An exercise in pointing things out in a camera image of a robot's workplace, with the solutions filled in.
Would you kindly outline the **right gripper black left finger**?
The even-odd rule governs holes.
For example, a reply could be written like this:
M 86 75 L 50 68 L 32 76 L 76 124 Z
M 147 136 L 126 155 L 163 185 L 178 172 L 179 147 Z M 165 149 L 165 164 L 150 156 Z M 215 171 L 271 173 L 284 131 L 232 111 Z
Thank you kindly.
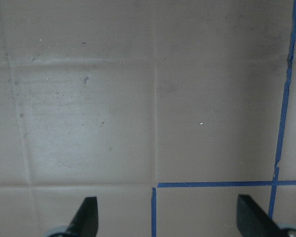
M 69 226 L 66 237 L 95 237 L 99 228 L 97 197 L 86 197 Z

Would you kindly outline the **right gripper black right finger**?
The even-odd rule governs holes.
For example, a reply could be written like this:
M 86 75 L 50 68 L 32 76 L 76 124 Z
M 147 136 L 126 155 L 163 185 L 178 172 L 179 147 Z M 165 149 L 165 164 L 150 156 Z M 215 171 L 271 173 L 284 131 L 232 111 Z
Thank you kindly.
M 295 237 L 296 230 L 280 228 L 250 195 L 239 195 L 236 225 L 243 237 Z

